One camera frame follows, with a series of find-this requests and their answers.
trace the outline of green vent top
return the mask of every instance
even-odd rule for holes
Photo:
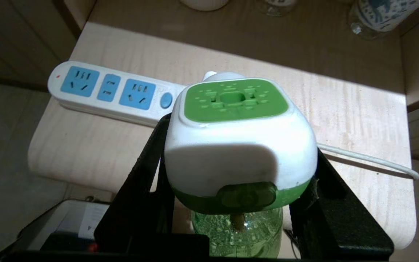
[[[265,118],[284,113],[287,102],[263,79],[200,83],[187,91],[184,114],[196,122]]]

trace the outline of wooden table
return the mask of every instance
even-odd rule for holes
[[[99,0],[71,60],[181,84],[209,70],[269,78],[303,112],[318,142],[410,167],[399,36],[361,40],[345,23],[348,10],[302,0],[288,16],[271,18],[252,1],[198,12],[178,1]],[[29,165],[43,176],[117,192],[151,131],[64,109],[52,98]],[[329,158],[396,249],[406,247],[416,229],[413,181]]]

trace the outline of label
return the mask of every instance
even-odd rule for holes
[[[103,218],[109,205],[89,203],[85,207],[82,223],[79,228],[79,238],[94,239],[93,232]]]
[[[358,0],[357,16],[367,27],[388,32],[419,7],[419,0]]]
[[[270,5],[275,5],[277,7],[288,7],[293,5],[296,0],[264,0],[266,3]]]

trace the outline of blue button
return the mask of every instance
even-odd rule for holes
[[[172,104],[172,95],[171,93],[164,93],[163,96],[161,96],[161,107],[166,109]]]

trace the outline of bottle with blue pattern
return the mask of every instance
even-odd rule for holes
[[[419,0],[356,0],[348,24],[367,40],[386,35],[419,7]]]

